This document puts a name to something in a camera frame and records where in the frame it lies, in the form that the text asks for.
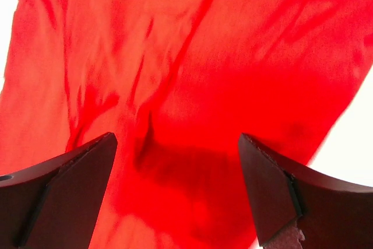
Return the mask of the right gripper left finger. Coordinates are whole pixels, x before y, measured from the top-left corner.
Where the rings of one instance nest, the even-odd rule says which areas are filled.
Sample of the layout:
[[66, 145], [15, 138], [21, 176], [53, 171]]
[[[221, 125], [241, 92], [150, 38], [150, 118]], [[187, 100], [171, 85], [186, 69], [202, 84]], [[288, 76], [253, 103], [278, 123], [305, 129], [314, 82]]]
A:
[[98, 138], [1, 176], [1, 248], [88, 248], [117, 150]]

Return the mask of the red t shirt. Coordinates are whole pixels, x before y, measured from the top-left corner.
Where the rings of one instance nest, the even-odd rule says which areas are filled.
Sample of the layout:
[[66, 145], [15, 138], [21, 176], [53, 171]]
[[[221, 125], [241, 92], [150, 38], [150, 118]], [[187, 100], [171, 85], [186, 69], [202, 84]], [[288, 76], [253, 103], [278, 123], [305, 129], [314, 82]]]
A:
[[1, 173], [106, 132], [91, 248], [248, 248], [246, 133], [307, 163], [372, 66], [372, 0], [18, 0]]

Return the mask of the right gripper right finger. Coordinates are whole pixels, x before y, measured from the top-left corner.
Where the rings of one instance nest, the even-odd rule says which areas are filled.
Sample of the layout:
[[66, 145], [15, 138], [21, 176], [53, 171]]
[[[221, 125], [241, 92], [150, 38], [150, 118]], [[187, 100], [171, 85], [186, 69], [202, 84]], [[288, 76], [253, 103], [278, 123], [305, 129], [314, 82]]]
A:
[[372, 248], [372, 187], [327, 176], [249, 135], [238, 150], [263, 248]]

